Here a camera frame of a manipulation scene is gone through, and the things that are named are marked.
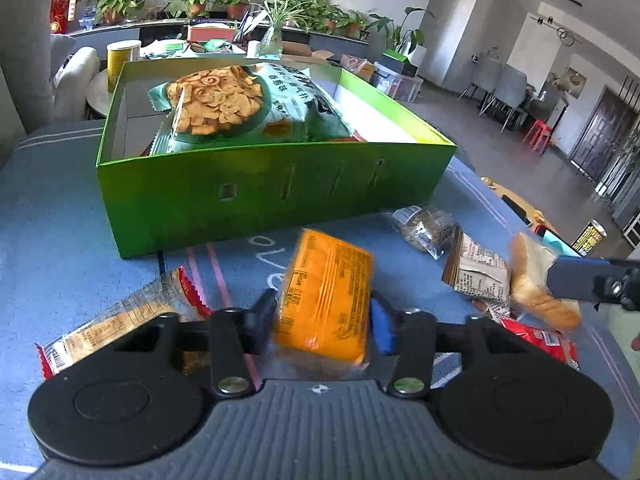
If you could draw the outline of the packaged bread slice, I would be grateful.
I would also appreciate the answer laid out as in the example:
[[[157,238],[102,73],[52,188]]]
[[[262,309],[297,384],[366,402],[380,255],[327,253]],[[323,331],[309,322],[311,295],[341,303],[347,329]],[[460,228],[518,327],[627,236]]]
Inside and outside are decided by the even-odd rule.
[[[554,298],[548,289],[548,271],[557,258],[531,235],[515,234],[510,243],[510,294],[526,313],[566,333],[582,324],[582,314],[576,300]]]

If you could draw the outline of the grey sofa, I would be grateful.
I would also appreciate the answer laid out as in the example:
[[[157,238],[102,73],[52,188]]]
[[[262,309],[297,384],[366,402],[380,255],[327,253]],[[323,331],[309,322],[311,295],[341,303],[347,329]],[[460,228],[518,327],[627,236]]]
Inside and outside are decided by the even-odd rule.
[[[51,0],[1,0],[1,159],[55,122],[87,117],[86,93],[99,73],[92,47],[50,33]]]

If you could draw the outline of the green cardboard box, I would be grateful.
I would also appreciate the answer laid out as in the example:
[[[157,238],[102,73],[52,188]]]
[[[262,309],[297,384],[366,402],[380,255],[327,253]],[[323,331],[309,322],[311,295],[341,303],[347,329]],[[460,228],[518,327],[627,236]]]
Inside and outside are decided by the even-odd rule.
[[[149,91],[199,70],[274,63],[308,70],[354,129],[349,140],[152,155],[167,117]],[[456,147],[367,81],[329,64],[239,55],[127,63],[96,172],[124,258],[426,202]]]

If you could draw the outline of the clear dark snack packet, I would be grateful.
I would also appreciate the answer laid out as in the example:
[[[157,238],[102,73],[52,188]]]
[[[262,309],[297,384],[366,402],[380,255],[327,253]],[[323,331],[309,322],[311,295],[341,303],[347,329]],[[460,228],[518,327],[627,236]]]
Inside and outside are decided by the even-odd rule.
[[[416,205],[395,210],[392,222],[411,247],[435,260],[448,252],[458,227],[448,212]]]

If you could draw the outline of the orange snack packet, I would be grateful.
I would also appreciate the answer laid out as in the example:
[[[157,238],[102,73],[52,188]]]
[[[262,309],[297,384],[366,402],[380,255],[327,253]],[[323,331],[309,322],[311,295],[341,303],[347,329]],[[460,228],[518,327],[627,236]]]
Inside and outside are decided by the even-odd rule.
[[[367,355],[374,258],[329,234],[304,229],[285,274],[274,341],[359,365]]]

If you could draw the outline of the large leafy floor plant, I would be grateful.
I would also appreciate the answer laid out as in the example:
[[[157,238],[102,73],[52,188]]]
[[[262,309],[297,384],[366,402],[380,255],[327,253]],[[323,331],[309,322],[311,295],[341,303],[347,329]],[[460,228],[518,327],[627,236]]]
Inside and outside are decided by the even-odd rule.
[[[388,16],[370,12],[368,15],[370,23],[367,24],[366,29],[374,28],[377,32],[382,32],[385,36],[386,50],[405,55],[408,58],[418,47],[423,47],[425,42],[424,31],[420,27],[408,28],[408,19],[412,14],[417,13],[426,14],[429,18],[435,18],[435,15],[427,8],[419,8],[418,6],[406,6],[404,13],[404,18],[399,24],[396,24]]]

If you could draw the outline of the clear storage bin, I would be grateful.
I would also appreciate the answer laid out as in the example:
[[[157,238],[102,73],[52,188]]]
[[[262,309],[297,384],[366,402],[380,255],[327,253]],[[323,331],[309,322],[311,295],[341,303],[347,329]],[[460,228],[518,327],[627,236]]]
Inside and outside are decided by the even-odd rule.
[[[418,76],[409,77],[395,73],[379,62],[375,62],[371,84],[395,101],[412,103],[422,88],[423,79]]]

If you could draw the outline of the yellow wooden stool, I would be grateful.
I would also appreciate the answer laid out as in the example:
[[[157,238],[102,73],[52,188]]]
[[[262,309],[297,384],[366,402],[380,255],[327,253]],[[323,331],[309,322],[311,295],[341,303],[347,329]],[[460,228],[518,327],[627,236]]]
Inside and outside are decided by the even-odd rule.
[[[529,227],[529,229],[537,234],[544,229],[550,230],[554,234],[558,232],[544,214],[530,203],[527,203],[524,198],[521,198],[521,196],[515,192],[491,180],[491,178],[482,177],[482,181],[488,186],[488,188],[494,191],[500,200],[502,200],[503,203],[505,203],[506,206],[508,206],[514,214],[516,214],[518,218],[520,218],[526,226]]]

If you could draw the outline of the brown white snack packet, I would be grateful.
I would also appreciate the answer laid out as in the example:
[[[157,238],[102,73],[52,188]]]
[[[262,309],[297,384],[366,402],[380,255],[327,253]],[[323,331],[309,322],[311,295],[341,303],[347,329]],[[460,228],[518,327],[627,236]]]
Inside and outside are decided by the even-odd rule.
[[[506,304],[510,276],[506,260],[457,228],[442,272],[442,281],[459,294]]]

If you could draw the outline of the red plastic stool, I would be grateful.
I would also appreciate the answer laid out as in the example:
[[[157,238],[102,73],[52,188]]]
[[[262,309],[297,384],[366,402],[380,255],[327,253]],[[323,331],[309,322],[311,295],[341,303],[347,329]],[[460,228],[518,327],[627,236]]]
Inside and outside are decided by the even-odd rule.
[[[523,143],[529,146],[539,155],[544,154],[551,139],[552,129],[542,120],[536,119],[528,129]]]

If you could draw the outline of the red edged clear snack packet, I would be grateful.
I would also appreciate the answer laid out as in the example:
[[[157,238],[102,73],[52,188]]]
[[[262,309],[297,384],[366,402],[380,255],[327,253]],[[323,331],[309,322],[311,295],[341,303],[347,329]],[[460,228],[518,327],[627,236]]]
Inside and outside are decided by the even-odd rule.
[[[183,266],[149,282],[50,344],[37,344],[43,379],[52,378],[165,313],[178,314],[182,322],[201,321],[212,313]]]

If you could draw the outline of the green chips bag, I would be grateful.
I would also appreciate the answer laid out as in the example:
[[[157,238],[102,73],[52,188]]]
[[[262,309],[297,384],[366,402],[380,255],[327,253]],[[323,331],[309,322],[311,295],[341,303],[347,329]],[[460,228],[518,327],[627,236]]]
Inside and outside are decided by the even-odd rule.
[[[274,63],[199,70],[149,91],[165,112],[152,155],[206,148],[349,140],[354,129],[308,70]]]

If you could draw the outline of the orange box on table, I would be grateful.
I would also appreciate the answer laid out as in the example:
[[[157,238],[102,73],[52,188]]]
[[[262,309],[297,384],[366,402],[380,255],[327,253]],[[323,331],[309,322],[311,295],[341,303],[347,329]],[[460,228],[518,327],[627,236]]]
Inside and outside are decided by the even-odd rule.
[[[224,23],[189,25],[186,31],[186,39],[194,42],[207,42],[213,39],[232,42],[235,35],[236,28]]]

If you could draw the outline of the glass vase with plant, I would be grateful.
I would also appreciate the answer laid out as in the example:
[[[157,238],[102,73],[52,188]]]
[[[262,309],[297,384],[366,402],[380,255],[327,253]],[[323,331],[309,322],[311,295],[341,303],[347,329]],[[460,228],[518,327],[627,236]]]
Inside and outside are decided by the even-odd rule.
[[[265,35],[260,40],[259,55],[262,58],[280,58],[286,24],[306,25],[304,6],[299,0],[264,0],[259,7],[268,21]]]

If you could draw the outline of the yellow tin can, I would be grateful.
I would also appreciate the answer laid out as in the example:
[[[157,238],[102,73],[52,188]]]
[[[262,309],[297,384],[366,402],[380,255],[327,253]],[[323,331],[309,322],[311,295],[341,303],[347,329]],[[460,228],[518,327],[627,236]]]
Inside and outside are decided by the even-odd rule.
[[[113,93],[122,68],[128,62],[139,59],[142,42],[140,40],[122,40],[106,46],[107,92]]]

